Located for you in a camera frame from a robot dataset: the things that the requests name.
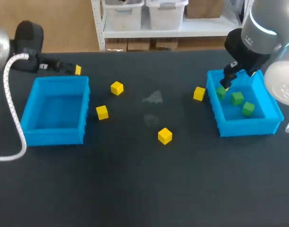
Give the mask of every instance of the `blue box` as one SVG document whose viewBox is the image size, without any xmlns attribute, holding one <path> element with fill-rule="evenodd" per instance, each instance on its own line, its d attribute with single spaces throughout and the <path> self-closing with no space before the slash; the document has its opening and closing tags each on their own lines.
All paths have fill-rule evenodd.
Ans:
<svg viewBox="0 0 289 227">
<path fill-rule="evenodd" d="M 37 78 L 23 116 L 28 146 L 83 144 L 89 103 L 89 78 Z"/>
<path fill-rule="evenodd" d="M 223 77 L 223 70 L 209 71 L 206 85 L 220 136 L 275 134 L 284 117 L 276 100 L 266 90 L 262 72 L 258 71 L 252 77 L 246 72 L 237 73 L 237 78 L 232 81 L 225 99 L 220 101 L 216 89 L 221 86 L 220 80 Z M 238 91 L 242 92 L 244 103 L 255 104 L 254 113 L 250 118 L 241 113 L 244 103 L 233 106 L 230 102 L 231 94 Z"/>
</svg>

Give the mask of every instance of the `cube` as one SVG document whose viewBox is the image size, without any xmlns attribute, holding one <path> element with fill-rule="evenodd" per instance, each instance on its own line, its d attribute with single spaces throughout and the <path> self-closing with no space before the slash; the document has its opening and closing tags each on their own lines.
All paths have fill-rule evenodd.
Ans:
<svg viewBox="0 0 289 227">
<path fill-rule="evenodd" d="M 124 85 L 119 83 L 118 81 L 114 82 L 111 85 L 111 92 L 117 96 L 119 96 L 124 91 Z"/>
<path fill-rule="evenodd" d="M 105 105 L 97 107 L 96 111 L 97 111 L 97 115 L 98 115 L 99 120 L 107 119 L 109 117 L 108 116 L 108 110 L 107 110 L 107 107 Z"/>
<path fill-rule="evenodd" d="M 80 67 L 79 65 L 76 65 L 76 67 L 75 67 L 75 75 L 80 76 L 81 72 L 82 72 L 82 67 Z"/>
<path fill-rule="evenodd" d="M 249 102 L 246 102 L 242 108 L 242 114 L 246 117 L 251 117 L 254 113 L 255 105 Z"/>
<path fill-rule="evenodd" d="M 224 87 L 222 87 L 222 86 L 218 87 L 216 90 L 216 94 L 218 96 L 218 99 L 222 101 L 226 96 L 226 92 L 227 91 L 224 89 Z"/>
<path fill-rule="evenodd" d="M 167 128 L 164 128 L 158 133 L 158 140 L 166 145 L 172 140 L 173 134 Z"/>
<path fill-rule="evenodd" d="M 198 101 L 202 101 L 205 94 L 205 88 L 196 87 L 194 92 L 194 99 Z"/>
<path fill-rule="evenodd" d="M 241 105 L 244 101 L 242 92 L 235 92 L 231 94 L 230 102 L 233 105 Z"/>
</svg>

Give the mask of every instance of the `black mount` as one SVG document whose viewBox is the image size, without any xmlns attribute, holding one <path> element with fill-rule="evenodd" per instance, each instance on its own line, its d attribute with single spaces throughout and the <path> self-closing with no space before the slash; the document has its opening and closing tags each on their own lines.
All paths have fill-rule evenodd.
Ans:
<svg viewBox="0 0 289 227">
<path fill-rule="evenodd" d="M 248 49 L 242 41 L 241 32 L 242 29 L 237 28 L 231 31 L 225 40 L 225 49 L 236 60 L 224 68 L 224 79 L 220 83 L 225 89 L 229 88 L 231 82 L 237 78 L 237 72 L 245 70 L 251 77 L 271 57 L 270 54 L 259 54 Z"/>
</svg>

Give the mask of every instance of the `metal shelf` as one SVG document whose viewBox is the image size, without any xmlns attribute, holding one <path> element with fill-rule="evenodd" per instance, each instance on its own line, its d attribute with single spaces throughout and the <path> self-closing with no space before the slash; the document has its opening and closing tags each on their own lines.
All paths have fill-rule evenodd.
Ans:
<svg viewBox="0 0 289 227">
<path fill-rule="evenodd" d="M 151 30 L 150 15 L 147 7 L 143 7 L 142 25 L 141 29 L 138 31 L 114 31 L 108 22 L 108 17 L 104 14 L 100 24 L 102 31 L 100 31 L 98 34 L 100 34 L 99 39 L 101 39 L 101 36 L 103 35 L 103 40 L 99 40 L 99 43 L 101 50 L 105 50 L 105 38 L 226 36 L 231 30 L 240 27 L 241 22 L 239 17 L 234 12 L 230 0 L 225 0 L 223 12 L 220 18 L 187 19 L 184 17 L 182 26 L 179 30 Z"/>
</svg>

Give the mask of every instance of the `dark tabletop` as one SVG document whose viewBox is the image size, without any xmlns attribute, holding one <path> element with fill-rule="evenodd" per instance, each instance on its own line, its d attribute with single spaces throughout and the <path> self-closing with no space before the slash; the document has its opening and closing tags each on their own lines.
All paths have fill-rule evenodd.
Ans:
<svg viewBox="0 0 289 227">
<path fill-rule="evenodd" d="M 83 146 L 28 147 L 0 163 L 0 227 L 289 225 L 289 107 L 274 136 L 219 137 L 205 87 L 225 51 L 57 54 L 83 67 L 90 107 Z M 35 77 L 12 71 L 19 118 Z M 124 84 L 120 96 L 110 92 Z M 145 98 L 160 91 L 162 103 Z M 97 120 L 106 105 L 109 119 Z M 173 141 L 157 133 L 167 127 Z M 0 155 L 20 150 L 0 74 Z"/>
</svg>

